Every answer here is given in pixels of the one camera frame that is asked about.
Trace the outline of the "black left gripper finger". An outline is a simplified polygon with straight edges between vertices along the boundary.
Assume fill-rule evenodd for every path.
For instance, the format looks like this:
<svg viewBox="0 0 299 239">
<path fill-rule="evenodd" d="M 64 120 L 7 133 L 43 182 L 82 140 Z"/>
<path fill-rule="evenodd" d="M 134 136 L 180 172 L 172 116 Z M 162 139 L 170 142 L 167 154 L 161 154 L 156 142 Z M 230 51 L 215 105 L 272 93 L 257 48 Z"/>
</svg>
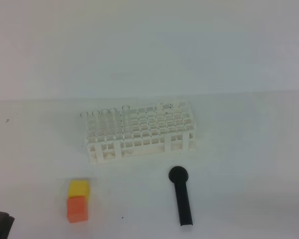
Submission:
<svg viewBox="0 0 299 239">
<path fill-rule="evenodd" d="M 0 212 L 0 239 L 8 238 L 13 222 L 14 217 L 6 212 Z"/>
</svg>

